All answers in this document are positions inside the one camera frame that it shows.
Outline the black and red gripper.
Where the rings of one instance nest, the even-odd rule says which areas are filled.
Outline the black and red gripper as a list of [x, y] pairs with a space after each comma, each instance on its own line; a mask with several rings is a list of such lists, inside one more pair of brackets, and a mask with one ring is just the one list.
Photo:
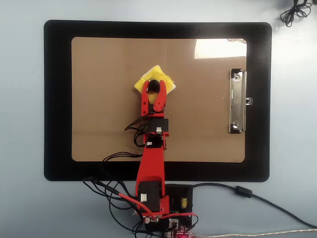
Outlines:
[[166, 102], [166, 85], [163, 80], [153, 80], [152, 91], [157, 93], [157, 98], [154, 102], [153, 109], [155, 112], [149, 113], [149, 98], [148, 85], [149, 80], [146, 81], [142, 89], [142, 104], [141, 116], [147, 121], [146, 131], [151, 134], [169, 134], [169, 121], [161, 113], [165, 107]]

